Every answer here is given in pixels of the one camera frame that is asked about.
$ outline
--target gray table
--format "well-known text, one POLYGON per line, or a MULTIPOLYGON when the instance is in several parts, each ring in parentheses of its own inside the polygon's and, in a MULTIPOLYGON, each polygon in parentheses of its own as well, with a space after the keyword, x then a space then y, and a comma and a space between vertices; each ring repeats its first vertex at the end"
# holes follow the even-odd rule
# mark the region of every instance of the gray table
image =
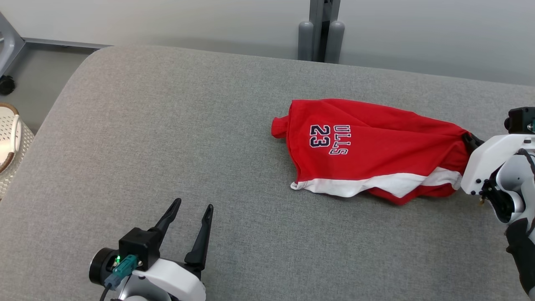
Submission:
POLYGON ((526 300, 504 226, 475 197, 398 207, 289 185, 270 136, 292 99, 412 110, 483 139, 535 88, 164 47, 91 55, 44 121, 0 202, 0 295, 98 300, 95 252, 182 206, 162 256, 182 260, 215 208, 208 300, 526 300))

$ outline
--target cable connector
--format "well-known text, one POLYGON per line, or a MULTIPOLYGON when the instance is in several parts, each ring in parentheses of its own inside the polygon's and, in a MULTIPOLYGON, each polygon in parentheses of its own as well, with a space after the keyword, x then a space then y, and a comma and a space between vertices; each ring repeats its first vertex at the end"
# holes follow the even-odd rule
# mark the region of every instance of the cable connector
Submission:
POLYGON ((115 290, 121 284, 121 281, 130 276, 136 268, 137 257, 128 255, 116 268, 113 269, 113 273, 104 280, 104 286, 107 287, 110 285, 110 290, 115 290))

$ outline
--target perforated basket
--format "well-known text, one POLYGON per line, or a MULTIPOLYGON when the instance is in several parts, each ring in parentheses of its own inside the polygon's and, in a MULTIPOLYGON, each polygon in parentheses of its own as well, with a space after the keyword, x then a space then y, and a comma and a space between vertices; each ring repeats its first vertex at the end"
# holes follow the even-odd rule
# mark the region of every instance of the perforated basket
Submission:
POLYGON ((33 133, 20 119, 19 111, 8 103, 0 103, 0 199, 33 138, 33 133))

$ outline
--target basket handle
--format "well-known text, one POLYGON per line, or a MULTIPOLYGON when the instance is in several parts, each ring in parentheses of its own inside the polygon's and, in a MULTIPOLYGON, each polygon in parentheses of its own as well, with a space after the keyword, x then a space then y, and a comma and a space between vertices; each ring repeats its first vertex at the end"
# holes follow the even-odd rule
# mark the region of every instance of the basket handle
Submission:
POLYGON ((15 157, 15 152, 19 150, 19 147, 16 142, 17 138, 17 127, 21 127, 21 120, 19 118, 19 111, 9 103, 0 102, 0 107, 8 108, 15 114, 15 118, 13 119, 13 124, 11 125, 11 152, 7 154, 7 158, 5 159, 4 163, 0 165, 0 173, 2 173, 8 166, 11 164, 11 161, 13 161, 13 158, 15 157))

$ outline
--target folded clothing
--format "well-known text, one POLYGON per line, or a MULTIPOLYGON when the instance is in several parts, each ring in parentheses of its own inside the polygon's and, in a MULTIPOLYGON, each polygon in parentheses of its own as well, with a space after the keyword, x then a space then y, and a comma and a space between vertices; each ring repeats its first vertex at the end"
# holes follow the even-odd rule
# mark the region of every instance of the folded clothing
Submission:
POLYGON ((460 187, 469 153, 461 127, 372 103, 294 100, 271 134, 286 138, 295 190, 340 197, 367 190, 403 205, 460 187))

